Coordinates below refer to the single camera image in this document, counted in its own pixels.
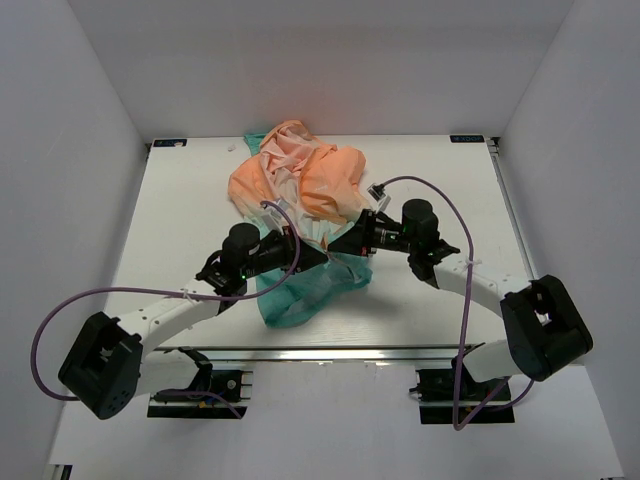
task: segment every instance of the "fabric garment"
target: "fabric garment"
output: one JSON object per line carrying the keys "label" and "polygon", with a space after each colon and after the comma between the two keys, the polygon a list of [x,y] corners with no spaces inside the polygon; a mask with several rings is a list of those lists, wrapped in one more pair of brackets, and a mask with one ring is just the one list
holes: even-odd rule
{"label": "fabric garment", "polygon": [[[245,138],[248,145],[255,135]],[[299,121],[288,121],[269,132],[259,153],[245,161],[229,178],[229,197],[265,236],[269,222],[262,200],[278,200],[309,245],[326,253],[327,245],[353,225],[369,203],[358,191],[366,160],[352,147],[338,149],[311,135]],[[258,298],[258,307],[270,327],[289,327],[309,320],[342,292],[371,281],[366,258],[331,254],[330,260],[292,277]],[[256,278],[262,290],[280,279],[281,271]]]}

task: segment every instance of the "black joint module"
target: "black joint module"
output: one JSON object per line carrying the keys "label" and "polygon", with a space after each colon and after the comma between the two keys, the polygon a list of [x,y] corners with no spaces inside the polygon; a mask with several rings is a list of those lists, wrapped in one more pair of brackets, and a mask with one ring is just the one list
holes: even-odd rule
{"label": "black joint module", "polygon": [[[529,378],[541,382],[593,348],[593,339],[560,280],[546,275],[500,302],[509,351]],[[540,323],[538,314],[550,322]]]}
{"label": "black joint module", "polygon": [[58,378],[101,420],[111,418],[133,398],[142,344],[103,312],[87,319]]}

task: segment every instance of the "white curved arm segment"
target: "white curved arm segment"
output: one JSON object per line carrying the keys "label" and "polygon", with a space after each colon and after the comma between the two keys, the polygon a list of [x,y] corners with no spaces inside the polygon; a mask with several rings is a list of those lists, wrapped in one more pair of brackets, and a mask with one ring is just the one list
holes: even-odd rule
{"label": "white curved arm segment", "polygon": [[[467,287],[467,257],[449,255],[433,270],[438,288],[460,295]],[[500,302],[510,292],[520,292],[530,286],[529,280],[514,277],[482,264],[473,266],[471,300],[502,318]],[[487,343],[467,353],[464,366],[476,382],[510,377],[522,372],[511,358],[506,340]]]}
{"label": "white curved arm segment", "polygon": [[[467,257],[460,253],[449,255],[433,267],[438,288],[464,295],[467,285]],[[502,318],[500,301],[509,292],[529,287],[529,280],[514,277],[482,264],[473,266],[471,300],[488,308]]]}
{"label": "white curved arm segment", "polygon": [[506,340],[485,343],[467,353],[462,362],[475,382],[520,375],[522,371],[511,358]]}
{"label": "white curved arm segment", "polygon": [[215,317],[220,311],[220,302],[195,300],[189,295],[215,295],[213,287],[206,282],[191,280],[182,290],[185,298],[164,298],[135,312],[118,315],[120,325],[130,334],[142,337],[142,358],[158,348],[174,335],[202,320]]}
{"label": "white curved arm segment", "polygon": [[140,378],[134,396],[168,388],[185,389],[198,373],[198,366],[178,350],[149,353],[140,365]]}

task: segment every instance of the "orange cloth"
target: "orange cloth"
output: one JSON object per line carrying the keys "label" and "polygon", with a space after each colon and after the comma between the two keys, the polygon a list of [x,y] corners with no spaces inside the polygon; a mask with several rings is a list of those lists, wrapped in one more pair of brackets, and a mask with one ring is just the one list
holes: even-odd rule
{"label": "orange cloth", "polygon": [[[298,227],[303,230],[305,220],[311,218],[344,225],[369,208],[358,191],[365,163],[361,151],[326,144],[300,121],[291,120],[271,130],[260,144],[260,153],[233,172],[229,197],[247,217],[261,210],[260,201],[282,197],[296,209]],[[303,235],[315,237],[309,230]]]}

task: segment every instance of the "white platform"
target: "white platform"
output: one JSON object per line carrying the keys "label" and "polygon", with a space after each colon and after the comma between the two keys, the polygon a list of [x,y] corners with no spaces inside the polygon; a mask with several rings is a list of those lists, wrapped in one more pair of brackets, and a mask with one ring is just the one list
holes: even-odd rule
{"label": "white platform", "polygon": [[[366,188],[399,174],[423,176],[458,205],[478,255],[516,275],[524,268],[484,144],[447,137],[333,137],[367,156]],[[236,150],[227,147],[235,144]],[[226,197],[233,169],[248,156],[240,138],[189,139],[184,148],[154,148],[115,284],[179,288],[240,220]],[[388,213],[413,197],[431,200],[444,238],[463,250],[463,234],[443,202],[410,183],[389,187]],[[239,303],[172,339],[192,346],[411,346],[458,340],[462,299],[418,282],[402,254],[381,252],[374,279],[303,327],[267,329],[255,302]],[[154,301],[117,295],[107,313]],[[472,309],[470,341],[501,338],[490,312]],[[83,405],[65,406],[51,463],[71,464],[71,480],[338,479],[438,480],[621,475],[602,412],[583,367],[568,367],[516,409],[512,425],[420,425],[411,365],[360,362],[254,367],[247,415],[237,420],[147,419],[148,397],[99,421]],[[511,381],[518,393],[526,381]]]}
{"label": "white platform", "polygon": [[[367,158],[361,191],[401,174],[421,176],[442,188],[469,224],[476,255],[484,263],[525,276],[496,174],[485,144],[452,144],[447,136],[323,137],[352,145]],[[228,147],[237,148],[229,152]],[[178,289],[217,250],[241,216],[227,196],[229,175],[249,157],[241,138],[189,139],[185,147],[152,148],[133,222],[114,284]],[[442,236],[467,250],[449,207],[415,182],[387,189],[387,213],[400,219],[402,204],[427,198],[440,218]],[[462,298],[416,280],[406,255],[379,252],[371,261],[373,280],[343,295],[307,324],[267,329],[255,301],[239,302],[224,315],[201,322],[166,345],[213,347],[452,345],[459,340]],[[250,291],[254,290],[253,281]],[[109,315],[156,301],[155,297],[111,296]],[[474,306],[470,342],[504,337],[502,322]]]}

